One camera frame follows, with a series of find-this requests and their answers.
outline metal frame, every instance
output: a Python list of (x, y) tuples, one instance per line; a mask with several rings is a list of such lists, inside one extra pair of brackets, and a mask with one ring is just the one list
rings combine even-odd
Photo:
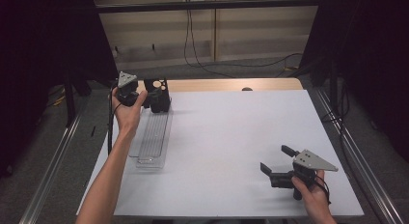
[(318, 6), (321, 1), (322, 0), (242, 0), (242, 1), (173, 2), (156, 4), (99, 5), (95, 6), (94, 8), (90, 7), (70, 8), (63, 9), (60, 11), (65, 11), (69, 13), (114, 14), (183, 10), (302, 7)]
[(79, 111), (75, 119), (72, 121), (71, 125), (66, 127), (66, 131), (64, 132), (60, 144), (58, 145), (57, 150), (54, 156), (52, 157), (51, 162), (48, 165), (48, 168), (45, 171), (39, 186), (37, 187), (36, 193), (34, 194), (33, 198), (31, 199), (30, 203), (27, 206), (27, 209), (25, 210), (23, 216), (20, 219), (19, 222), (20, 224), (37, 222), (37, 219), (40, 215), (42, 206), (45, 202), (48, 192), (50, 191), (52, 183), (54, 182), (54, 179), (57, 176), (64, 155), (66, 154), (72, 137), (75, 134), (82, 114), (85, 111), (87, 102), (88, 98), (81, 98), (80, 101), (78, 102)]
[[(316, 93), (318, 94), (319, 99), (322, 102), (322, 106), (328, 112), (330, 118), (334, 120), (333, 121), (334, 128), (337, 130), (338, 133), (340, 133), (341, 122), (336, 120), (335, 115), (331, 113), (332, 108), (330, 104), (330, 99), (325, 94), (323, 89), (316, 90)], [(388, 223), (394, 224), (405, 223), (402, 217), (400, 216), (391, 197), (389, 196), (385, 188), (382, 186), (381, 182), (376, 178), (375, 174), (370, 169), (359, 147), (357, 146), (357, 144), (355, 143), (354, 139), (352, 138), (351, 134), (349, 133), (348, 129), (345, 126), (343, 127), (341, 138), (343, 139), (345, 148), (347, 149), (348, 153), (350, 154), (351, 158), (356, 164), (361, 176), (363, 177), (370, 192), (372, 193), (372, 196), (375, 199), (377, 205), (382, 210), (384, 216), (388, 220)]]

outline human arm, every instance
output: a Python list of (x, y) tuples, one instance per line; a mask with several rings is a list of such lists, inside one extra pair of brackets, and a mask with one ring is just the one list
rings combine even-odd
[[(117, 88), (114, 89), (113, 94), (115, 95), (117, 91)], [(147, 94), (146, 91), (142, 92), (131, 107), (120, 105), (115, 96), (112, 97), (112, 106), (118, 107), (115, 115), (118, 120), (119, 134), (111, 153), (85, 197), (76, 223), (110, 223), (120, 194), (127, 154), (136, 134), (141, 106)]]
[[(317, 182), (324, 185), (324, 171), (318, 170), (316, 175), (322, 178), (322, 180), (318, 179)], [(331, 215), (328, 207), (327, 196), (321, 188), (313, 185), (310, 187), (310, 189), (308, 189), (303, 181), (297, 177), (292, 177), (291, 180), (294, 186), (301, 192), (307, 214), (315, 224), (337, 223)]]

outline wire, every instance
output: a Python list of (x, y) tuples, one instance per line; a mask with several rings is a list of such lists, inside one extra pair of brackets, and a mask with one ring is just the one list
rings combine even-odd
[(120, 105), (122, 105), (122, 103), (118, 104), (117, 107), (115, 107), (114, 112), (112, 112), (113, 115), (115, 115), (115, 112), (117, 111), (118, 107), (120, 107)]
[(115, 110), (114, 113), (112, 113), (112, 92), (114, 90), (115, 87), (117, 87), (118, 85), (118, 81), (112, 83), (111, 85), (111, 89), (109, 91), (109, 99), (108, 99), (108, 144), (107, 144), (107, 148), (108, 148), (108, 154), (111, 153), (112, 150), (112, 132), (113, 132), (113, 123), (114, 123), (114, 114), (115, 111), (117, 110), (117, 108), (121, 105), (118, 105)]
[(330, 187), (328, 187), (328, 184), (327, 184), (327, 182), (325, 182), (324, 179), (322, 179), (321, 177), (319, 177), (319, 176), (317, 176), (317, 175), (315, 175), (315, 177), (318, 178), (318, 179), (320, 179), (320, 180), (324, 183), (325, 188), (322, 187), (321, 184), (318, 184), (318, 185), (319, 185), (319, 187), (320, 187), (322, 190), (324, 190), (325, 195), (327, 195), (328, 205), (331, 204), (331, 202), (330, 202)]
[[(344, 99), (346, 98), (346, 111), (343, 111), (343, 105), (344, 105)], [(347, 114), (348, 114), (348, 112), (349, 112), (349, 108), (350, 108), (350, 104), (349, 104), (349, 95), (348, 95), (348, 90), (347, 90), (347, 88), (346, 88), (346, 83), (345, 83), (345, 81), (343, 81), (342, 82), (342, 87), (341, 87), (341, 99), (340, 99), (340, 101), (338, 102), (338, 104), (337, 104), (337, 107), (341, 107), (341, 113), (339, 114), (339, 116), (338, 117), (335, 117), (335, 118), (333, 118), (333, 119), (330, 119), (330, 120), (325, 120), (325, 118), (327, 117), (327, 116), (329, 116), (329, 115), (333, 115), (333, 116), (336, 116), (337, 114), (335, 114), (335, 110), (336, 110), (336, 108), (334, 107), (334, 108), (332, 108), (327, 114), (325, 114), (325, 115), (323, 115), (322, 117), (321, 117), (321, 122), (322, 123), (329, 123), (329, 122), (333, 122), (333, 121), (338, 121), (338, 120), (341, 120), (341, 118), (344, 118)]]
[[(277, 64), (279, 64), (281, 62), (285, 62), (285, 65), (286, 65), (286, 59), (288, 59), (289, 57), (302, 56), (303, 55), (302, 53), (292, 53), (292, 54), (289, 54), (286, 57), (284, 57), (283, 59), (280, 59), (280, 60), (278, 60), (276, 62), (263, 64), (263, 65), (242, 65), (242, 64), (230, 64), (230, 63), (202, 64), (202, 63), (199, 62), (197, 52), (196, 52), (195, 39), (194, 39), (194, 35), (193, 35), (193, 20), (192, 20), (192, 13), (191, 13), (190, 10), (187, 11), (187, 15), (188, 15), (188, 17), (187, 17), (186, 39), (185, 39), (185, 42), (184, 42), (184, 50), (183, 50), (184, 54), (183, 55), (184, 55), (184, 60), (185, 60), (186, 64), (188, 66), (190, 66), (190, 67), (201, 68), (201, 69), (203, 69), (203, 70), (205, 70), (207, 72), (210, 72), (210, 73), (215, 73), (215, 74), (223, 75), (223, 76), (226, 76), (226, 77), (235, 78), (235, 77), (233, 77), (231, 75), (227, 75), (227, 74), (224, 74), (224, 73), (221, 73), (221, 72), (208, 70), (205, 67), (228, 66), (228, 67), (244, 67), (244, 68), (264, 68), (264, 67), (271, 67), (271, 66), (277, 65)], [(193, 44), (193, 50), (194, 50), (194, 53), (195, 53), (195, 58), (196, 58), (196, 62), (198, 63), (198, 66), (192, 65), (191, 63), (189, 63), (187, 61), (187, 58), (186, 58), (186, 47), (187, 47), (187, 40), (188, 40), (188, 37), (189, 37), (189, 27), (190, 27), (190, 35), (191, 35), (191, 39), (192, 39), (192, 44)], [(276, 77), (279, 77), (280, 75), (282, 75), (285, 70), (286, 70), (286, 67)]]
[[(187, 45), (187, 38), (189, 37), (189, 26), (190, 26), (190, 34), (191, 34), (191, 37), (192, 37), (193, 50), (194, 50), (194, 52), (195, 52), (196, 62), (198, 63), (199, 66), (191, 65), (191, 64), (187, 61), (187, 58), (186, 58), (186, 45)], [(186, 64), (189, 65), (190, 67), (193, 67), (193, 68), (201, 68), (202, 70), (204, 70), (204, 71), (206, 71), (206, 72), (210, 72), (210, 73), (214, 73), (214, 74), (226, 76), (226, 77), (229, 77), (229, 78), (234, 78), (233, 76), (228, 75), (228, 74), (224, 74), (224, 73), (222, 73), (222, 72), (216, 72), (216, 71), (208, 70), (208, 69), (205, 68), (204, 65), (202, 65), (202, 64), (199, 62), (198, 55), (197, 55), (197, 53), (196, 53), (195, 39), (194, 39), (194, 37), (193, 37), (193, 21), (192, 21), (192, 12), (191, 12), (190, 10), (187, 10), (186, 40), (185, 40), (185, 42), (184, 42), (184, 61), (185, 61)]]

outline metal bracket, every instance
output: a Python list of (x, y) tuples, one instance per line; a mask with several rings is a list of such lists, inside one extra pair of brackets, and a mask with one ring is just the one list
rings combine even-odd
[(294, 163), (308, 169), (338, 172), (338, 168), (318, 155), (304, 150), (294, 158)]
[(127, 84), (131, 83), (132, 81), (137, 81), (136, 79), (137, 79), (136, 75), (132, 75), (121, 71), (120, 78), (118, 78), (118, 87), (122, 88)]

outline white table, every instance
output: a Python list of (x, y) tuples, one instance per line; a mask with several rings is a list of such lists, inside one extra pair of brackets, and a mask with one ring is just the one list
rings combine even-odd
[[(300, 152), (308, 149), (340, 168), (326, 173), (334, 216), (363, 215), (306, 91), (188, 92), (171, 97), (174, 117), (165, 166), (137, 169), (129, 158), (115, 215), (306, 216), (292, 189), (272, 188), (259, 169), (260, 162), (275, 172), (292, 169), (292, 159), (281, 152), (283, 144)], [(114, 124), (113, 136), (117, 133)], [(89, 186), (106, 157), (105, 140)]]

